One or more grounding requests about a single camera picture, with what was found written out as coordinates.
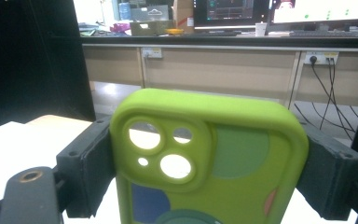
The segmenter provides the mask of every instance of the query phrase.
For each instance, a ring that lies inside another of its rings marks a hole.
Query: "floor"
[[[94,84],[95,90],[92,92],[92,99],[97,119],[112,115],[121,101],[132,92],[141,89],[140,86],[132,85],[103,82],[95,82]],[[348,105],[338,105],[337,107],[338,111],[341,112],[340,116],[337,115],[337,109],[333,105],[312,104],[311,102],[297,101],[291,110],[298,119],[307,120],[324,133],[350,146],[354,130],[358,125],[358,107]]]

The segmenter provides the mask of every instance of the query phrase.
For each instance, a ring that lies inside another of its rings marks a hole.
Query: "green phone case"
[[[110,125],[121,222],[280,223],[308,155],[282,105],[144,89]]]

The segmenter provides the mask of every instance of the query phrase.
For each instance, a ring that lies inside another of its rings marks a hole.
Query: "black cable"
[[[313,127],[316,128],[316,126],[313,125],[313,124],[304,116],[304,114],[301,112],[300,108],[298,108],[298,106],[297,106],[296,103],[295,103],[295,107],[296,107],[296,109],[298,110],[298,112],[300,113],[300,115],[303,117],[303,119],[304,119],[308,124],[310,124],[310,125],[312,125]]]
[[[334,75],[333,77],[336,76],[336,64],[334,62],[334,59],[332,59],[333,61],[333,68],[334,68]],[[330,63],[330,60],[328,60],[329,62],[329,69],[331,70],[331,63]],[[322,85],[323,89],[324,89],[324,93],[327,95],[327,97],[329,98],[329,101],[331,101],[333,103],[333,105],[335,106],[336,108],[336,111],[337,111],[337,114],[338,114],[338,119],[339,119],[339,122],[341,123],[342,127],[345,127],[344,123],[342,122],[342,117],[347,121],[348,125],[350,126],[350,128],[353,130],[351,124],[348,122],[348,120],[345,118],[344,114],[341,112],[341,110],[338,108],[337,106],[337,102],[336,102],[336,95],[335,95],[335,92],[334,92],[334,88],[332,89],[332,94],[330,95],[328,92],[327,92],[327,89],[325,87],[325,85],[322,83],[321,79],[319,78],[318,74],[316,73],[315,71],[315,67],[314,67],[315,63],[312,63],[311,64],[311,68],[312,68],[312,71],[313,71],[313,74],[317,77],[317,79],[319,80],[319,83]],[[345,133],[347,134],[347,136],[352,140],[350,134],[348,133],[347,129],[346,128],[343,128],[343,130],[345,131]]]
[[[330,66],[330,59],[327,59],[328,61],[328,65],[329,65],[329,74],[330,74],[330,92],[329,92],[329,95],[328,95],[328,101],[327,101],[327,106],[326,106],[326,109],[324,111],[324,115],[322,117],[322,122],[321,122],[321,126],[319,127],[319,130],[322,129],[322,126],[324,125],[324,120],[325,120],[325,116],[327,114],[327,110],[328,110],[328,107],[330,106],[330,101],[331,101],[331,97],[332,97],[332,93],[333,93],[333,87],[334,87],[334,80],[336,79],[336,74],[334,74],[334,76],[332,77],[331,76],[331,66]]]
[[[322,116],[322,115],[319,113],[319,111],[317,110],[317,108],[316,108],[316,106],[315,106],[315,103],[314,103],[314,102],[311,102],[311,103],[312,103],[312,107],[313,107],[313,109],[315,110],[316,114],[322,119],[323,116]],[[336,126],[336,127],[338,127],[338,128],[341,128],[341,129],[346,129],[347,131],[354,133],[354,130],[349,129],[349,128],[347,128],[347,127],[343,127],[343,126],[341,126],[341,125],[339,125],[339,124],[336,124],[335,122],[333,122],[333,121],[331,121],[331,120],[329,120],[329,119],[324,119],[324,120],[325,120],[327,123],[329,123],[329,124],[331,124],[331,125],[333,125],[333,126]]]
[[[314,68],[314,65],[311,66],[312,70],[313,70],[313,74],[318,78],[319,80],[319,83],[322,85],[323,89],[324,89],[324,93],[327,95],[327,97],[329,97],[329,93],[327,92],[326,90],[326,87],[324,86],[324,84],[322,83],[321,79],[319,78],[318,74],[316,73],[315,71],[315,68]],[[331,97],[331,102],[333,103],[333,105],[336,107],[336,110],[339,111],[339,113],[343,116],[344,114],[342,113],[342,111],[339,109],[339,107],[337,106],[337,103],[336,103],[336,95],[334,94],[334,90],[333,90],[333,97]]]
[[[354,111],[353,107],[350,105],[351,110],[353,111],[353,114],[358,118],[358,114],[356,113],[356,111]]]
[[[334,74],[336,73],[336,64],[334,62],[334,58],[332,59],[333,60],[333,69],[334,69]],[[349,126],[351,127],[351,129],[353,130],[351,124],[349,123],[349,121],[347,120],[347,118],[344,116],[344,114],[342,114],[341,111],[338,110],[338,105],[337,105],[337,100],[336,100],[336,94],[334,92],[334,88],[333,88],[333,98],[334,98],[334,101],[336,102],[335,103],[335,107],[336,107],[336,110],[337,110],[337,114],[338,114],[338,118],[339,118],[339,122],[341,123],[342,127],[345,127],[344,123],[342,122],[342,118],[341,118],[341,115],[342,117],[347,121],[347,123],[349,124]],[[347,134],[347,136],[351,139],[351,141],[353,140],[351,138],[351,135],[348,133],[348,131],[346,129],[343,129],[344,132]]]

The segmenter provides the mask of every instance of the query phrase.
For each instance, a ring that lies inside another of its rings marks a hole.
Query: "electrical socket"
[[[144,58],[162,58],[161,48],[142,48]]]
[[[304,64],[311,64],[310,57],[316,57],[315,64],[329,64],[327,59],[334,59],[334,63],[337,64],[338,52],[336,51],[307,51],[305,56]]]

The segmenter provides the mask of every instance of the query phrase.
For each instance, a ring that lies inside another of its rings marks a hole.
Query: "desk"
[[[358,38],[111,37],[82,38],[91,81],[326,103],[304,64],[307,51],[336,51],[337,103],[358,106]],[[161,48],[146,58],[143,47]],[[324,83],[328,67],[317,66]]]
[[[0,199],[5,185],[16,173],[36,166],[54,167],[55,156],[90,125],[87,121],[44,116],[26,124],[10,122],[0,126]],[[120,223],[117,204],[116,182],[106,192],[97,212],[91,219],[67,218],[66,224]],[[318,217],[304,198],[295,191],[289,203],[283,224],[329,224],[354,223],[356,215],[351,214],[348,222],[330,222]]]

